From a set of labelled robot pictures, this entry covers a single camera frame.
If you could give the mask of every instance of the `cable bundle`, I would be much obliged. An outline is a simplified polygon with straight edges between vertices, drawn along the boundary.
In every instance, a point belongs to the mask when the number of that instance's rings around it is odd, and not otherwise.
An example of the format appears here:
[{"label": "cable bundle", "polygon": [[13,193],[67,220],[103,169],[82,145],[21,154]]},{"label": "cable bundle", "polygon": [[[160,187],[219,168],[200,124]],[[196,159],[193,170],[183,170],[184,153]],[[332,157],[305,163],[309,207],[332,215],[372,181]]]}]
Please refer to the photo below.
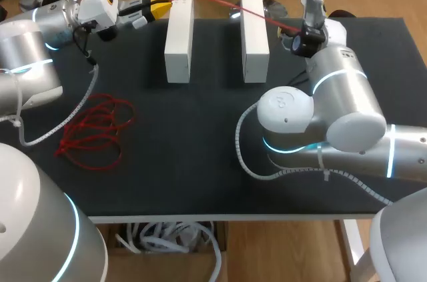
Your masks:
[{"label": "cable bundle", "polygon": [[[64,135],[55,155],[64,155],[72,163],[83,169],[102,171],[111,169],[120,162],[122,154],[119,134],[123,128],[134,121],[135,109],[129,101],[115,99],[111,95],[104,93],[89,97],[89,100],[94,99],[103,101],[80,112],[64,126]],[[120,123],[117,120],[117,111],[120,107],[124,107],[131,112],[130,118],[124,123]],[[78,150],[102,151],[112,146],[117,151],[117,158],[113,162],[102,166],[86,165],[70,154],[70,151]]]},{"label": "cable bundle", "polygon": [[[209,230],[198,222],[150,222],[138,234],[140,223],[134,223],[133,227],[132,223],[128,223],[127,241],[118,234],[115,238],[132,253],[189,253],[195,250],[203,232],[207,235],[207,240],[202,243],[212,242],[216,256],[215,269],[209,279],[209,282],[214,282],[220,274],[222,258],[220,246],[214,235],[214,223],[211,221],[210,224]],[[140,244],[143,249],[136,247],[135,243]]]}]

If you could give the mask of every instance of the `robotic arm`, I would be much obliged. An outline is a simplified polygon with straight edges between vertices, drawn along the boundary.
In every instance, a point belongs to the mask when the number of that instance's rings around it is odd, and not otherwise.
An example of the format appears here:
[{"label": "robotic arm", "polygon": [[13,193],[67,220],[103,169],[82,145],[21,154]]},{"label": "robotic arm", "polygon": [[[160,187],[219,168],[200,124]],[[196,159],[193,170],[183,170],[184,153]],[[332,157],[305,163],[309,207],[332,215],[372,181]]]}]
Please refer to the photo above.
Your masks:
[{"label": "robotic arm", "polygon": [[73,35],[86,24],[104,41],[118,30],[142,27],[162,17],[171,7],[170,0],[61,0],[19,14],[0,25],[0,116],[17,110],[19,86],[22,109],[36,107],[62,95],[52,51],[71,43]]},{"label": "robotic arm", "polygon": [[427,129],[387,125],[346,30],[326,19],[323,0],[302,0],[304,22],[291,51],[307,60],[312,96],[276,87],[258,103],[271,161],[425,181]]},{"label": "robotic arm", "polygon": [[125,26],[139,28],[159,19],[171,8],[170,0],[73,0],[58,2],[21,13],[6,21],[32,20],[40,28],[46,47],[56,51],[73,41],[79,26],[96,22],[92,32],[106,41],[113,39]]}]

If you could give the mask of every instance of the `wooden floor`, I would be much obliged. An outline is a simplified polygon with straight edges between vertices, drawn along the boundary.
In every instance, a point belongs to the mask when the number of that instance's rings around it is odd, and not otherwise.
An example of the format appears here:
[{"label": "wooden floor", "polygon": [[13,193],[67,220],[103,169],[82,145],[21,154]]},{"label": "wooden floor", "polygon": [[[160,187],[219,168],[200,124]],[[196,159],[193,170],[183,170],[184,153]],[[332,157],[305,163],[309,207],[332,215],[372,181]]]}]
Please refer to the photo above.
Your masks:
[{"label": "wooden floor", "polygon": [[[300,17],[300,0],[277,0],[291,17]],[[403,17],[420,54],[427,61],[427,0],[325,0],[329,11],[345,9],[358,17]],[[19,12],[17,0],[2,5]],[[197,17],[227,17],[228,10],[206,1],[195,2]],[[368,239],[369,222],[360,222]],[[111,254],[109,282],[207,281],[214,256],[170,255],[133,257]],[[343,282],[346,270],[332,221],[233,222],[228,250],[223,254],[220,281]]]}]

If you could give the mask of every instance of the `coiled red cable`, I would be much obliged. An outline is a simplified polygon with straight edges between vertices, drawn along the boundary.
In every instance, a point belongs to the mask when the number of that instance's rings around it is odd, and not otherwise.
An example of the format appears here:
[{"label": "coiled red cable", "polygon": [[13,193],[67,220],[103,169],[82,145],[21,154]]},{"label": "coiled red cable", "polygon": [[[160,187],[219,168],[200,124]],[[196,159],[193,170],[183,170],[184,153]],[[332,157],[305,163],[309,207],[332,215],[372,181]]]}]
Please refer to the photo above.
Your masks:
[{"label": "coiled red cable", "polygon": [[[115,99],[109,94],[91,95],[88,101],[95,99],[102,100],[102,102],[80,112],[64,126],[63,138],[55,155],[63,155],[83,169],[103,171],[114,168],[121,161],[122,150],[119,134],[122,129],[135,120],[135,108],[129,101]],[[119,107],[124,107],[130,113],[130,118],[124,123],[120,123],[117,118]],[[78,150],[102,151],[111,146],[117,149],[117,158],[113,162],[101,166],[84,164],[70,153]]]}]

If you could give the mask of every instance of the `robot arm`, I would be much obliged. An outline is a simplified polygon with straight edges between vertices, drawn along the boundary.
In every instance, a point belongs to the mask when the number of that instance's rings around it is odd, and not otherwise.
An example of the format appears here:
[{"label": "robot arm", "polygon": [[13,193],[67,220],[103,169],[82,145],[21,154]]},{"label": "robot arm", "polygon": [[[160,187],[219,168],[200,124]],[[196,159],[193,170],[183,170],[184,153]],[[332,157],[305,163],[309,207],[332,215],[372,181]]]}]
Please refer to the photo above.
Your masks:
[{"label": "robot arm", "polygon": [[101,233],[28,156],[0,143],[0,280],[105,281]]},{"label": "robot arm", "polygon": [[22,13],[0,25],[0,116],[17,109],[16,80],[22,93],[22,109],[36,107],[62,95],[53,60],[48,49],[58,50],[73,41],[75,31],[90,23],[105,41],[117,31],[134,28],[162,17],[171,7],[170,0],[61,0]]},{"label": "robot arm", "polygon": [[344,27],[325,19],[323,0],[302,1],[304,21],[291,51],[307,59],[312,96],[276,87],[260,99],[271,161],[425,180],[427,129],[387,126],[357,56],[346,47]]},{"label": "robot arm", "polygon": [[95,21],[92,32],[109,41],[128,25],[138,28],[159,19],[169,11],[171,3],[153,4],[154,1],[157,0],[82,0],[78,4],[73,0],[60,0],[16,15],[4,23],[22,19],[36,22],[45,46],[56,51],[71,43],[74,30],[85,23]]}]

